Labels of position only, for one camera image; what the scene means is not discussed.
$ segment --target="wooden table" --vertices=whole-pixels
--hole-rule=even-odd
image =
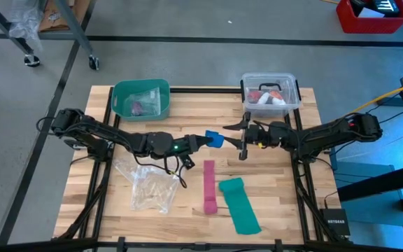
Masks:
[[[109,86],[92,87],[85,111],[87,115],[103,120],[109,90]],[[320,116],[313,89],[300,88],[300,92],[302,105],[299,111],[303,127],[319,125]],[[238,123],[242,115],[240,94],[172,93],[171,114],[166,120],[121,120],[119,128],[128,132],[165,131],[172,133],[174,138],[185,134],[204,135],[205,130],[213,130],[227,137],[240,138],[239,132],[225,130],[222,126]],[[113,120],[114,113],[111,113],[111,125]],[[86,151],[76,151],[74,159],[85,155]],[[122,146],[116,146],[114,158],[126,155],[129,154]],[[202,147],[199,152],[191,155],[196,167],[185,174],[188,188],[178,188],[168,214],[159,213],[156,209],[131,211],[129,205],[132,184],[118,170],[112,168],[99,241],[115,242],[118,237],[126,237],[129,242],[273,244],[275,239],[282,239],[284,244],[303,244],[289,153],[282,148],[262,150],[257,146],[250,146],[247,160],[239,161],[238,156],[236,148],[226,142],[222,148]],[[327,155],[322,154],[320,158],[329,161]],[[218,213],[212,216],[204,214],[204,160],[215,160],[216,186],[222,180],[236,177],[243,179],[245,191],[262,228],[261,233],[236,233],[224,197],[218,188]],[[54,236],[62,234],[83,209],[93,163],[93,160],[83,160],[71,166]],[[337,190],[334,175],[323,162],[311,164],[311,171],[317,203],[322,207],[324,196]],[[327,203],[330,207],[340,207],[337,194],[329,196]],[[94,222],[94,212],[95,209],[88,226],[90,230]],[[315,239],[313,219],[307,207],[306,214],[311,239]]]

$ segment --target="green plastic bin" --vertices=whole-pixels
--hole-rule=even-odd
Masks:
[[[161,114],[133,116],[132,108],[127,98],[139,92],[145,92],[153,88],[160,88]],[[169,116],[171,94],[170,86],[167,81],[162,79],[155,80],[124,80],[119,82],[113,88],[111,97],[111,110],[117,113],[121,118],[130,122],[141,122],[150,120],[164,120]]]

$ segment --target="cardboard box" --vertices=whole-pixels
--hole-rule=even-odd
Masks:
[[[77,21],[81,24],[85,14],[87,12],[88,6],[91,0],[70,0],[70,8],[74,13]],[[68,30],[68,24],[66,20],[60,14],[54,0],[48,0],[45,10],[43,20],[41,20],[40,32],[48,31],[62,31]]]

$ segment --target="yellow cable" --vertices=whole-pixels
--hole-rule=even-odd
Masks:
[[[331,4],[339,4],[339,2],[337,2],[337,1],[331,1],[331,0],[321,0],[321,1],[325,1],[325,2],[328,2]]]
[[[393,94],[396,94],[396,93],[402,92],[402,91],[403,91],[403,87],[397,88],[396,90],[393,90],[393,91],[391,91],[391,92],[388,92],[388,93],[386,93],[386,94],[384,94],[384,95],[381,95],[381,96],[375,98],[375,99],[372,100],[372,101],[369,101],[369,102],[363,104],[362,106],[360,106],[360,107],[354,109],[351,113],[355,113],[355,112],[357,112],[357,111],[360,111],[360,110],[362,110],[363,108],[366,108],[367,106],[369,106],[369,105],[371,105],[371,104],[373,104],[373,103],[376,103],[376,102],[382,100],[383,98],[389,97],[390,95],[393,95]]]

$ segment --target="clear plastic bag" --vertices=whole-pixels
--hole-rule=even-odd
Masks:
[[[164,170],[153,166],[138,166],[133,183],[130,209],[158,209],[167,214],[180,184],[177,176],[168,175]]]
[[[164,167],[164,160],[154,160],[150,157],[138,157],[138,161],[141,164],[154,164]],[[134,179],[136,178],[136,170],[140,166],[136,163],[131,153],[126,152],[125,154],[115,155],[115,158],[113,158],[113,164],[130,183],[134,183]],[[167,159],[167,166],[170,170],[174,170],[176,165],[175,158],[170,157]]]
[[[35,41],[38,49],[43,50],[38,28],[43,19],[43,12],[38,9],[39,0],[13,0],[10,10],[11,26],[9,36]]]
[[[160,88],[131,94],[127,101],[132,108],[132,116],[159,116],[161,114]]]
[[[133,155],[131,157],[122,156],[113,158],[113,164],[130,183],[134,183],[138,164],[134,161]]]

